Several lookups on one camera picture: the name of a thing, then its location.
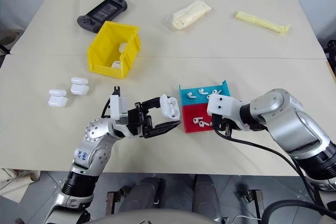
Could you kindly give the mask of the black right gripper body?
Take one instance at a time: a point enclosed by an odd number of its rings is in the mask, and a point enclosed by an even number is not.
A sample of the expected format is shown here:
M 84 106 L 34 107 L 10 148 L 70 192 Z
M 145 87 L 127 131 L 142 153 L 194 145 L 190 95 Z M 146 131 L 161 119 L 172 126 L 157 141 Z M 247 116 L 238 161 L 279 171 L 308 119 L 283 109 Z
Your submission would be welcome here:
M 217 131 L 224 131 L 225 136 L 231 136 L 235 129 L 235 122 L 224 118 L 222 115 L 212 114 L 212 128 Z

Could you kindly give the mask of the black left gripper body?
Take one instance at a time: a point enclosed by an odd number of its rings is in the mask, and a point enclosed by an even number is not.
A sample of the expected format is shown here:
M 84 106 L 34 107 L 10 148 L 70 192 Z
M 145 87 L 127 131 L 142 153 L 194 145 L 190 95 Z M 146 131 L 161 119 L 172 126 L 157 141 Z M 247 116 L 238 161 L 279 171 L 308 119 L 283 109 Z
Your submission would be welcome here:
M 148 115 L 150 104 L 146 102 L 135 103 L 135 108 L 128 111 L 127 128 L 134 136 L 149 138 L 153 130 L 151 116 Z

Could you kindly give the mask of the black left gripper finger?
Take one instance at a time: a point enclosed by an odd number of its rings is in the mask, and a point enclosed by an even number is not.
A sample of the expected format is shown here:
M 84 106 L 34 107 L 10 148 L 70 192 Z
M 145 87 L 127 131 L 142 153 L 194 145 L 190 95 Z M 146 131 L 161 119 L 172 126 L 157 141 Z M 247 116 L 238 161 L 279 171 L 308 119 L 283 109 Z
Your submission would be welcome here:
M 156 98 L 149 99 L 147 101 L 142 102 L 142 107 L 145 110 L 149 110 L 149 109 L 152 109 L 152 108 L 160 108 L 161 107 L 160 97 L 156 97 Z
M 145 130 L 145 138 L 151 138 L 151 137 L 165 134 L 173 130 L 177 126 L 179 126 L 180 123 L 181 121 L 178 120 L 178 121 L 170 121 L 170 122 L 158 124 L 155 127 L 152 127 L 151 129 Z

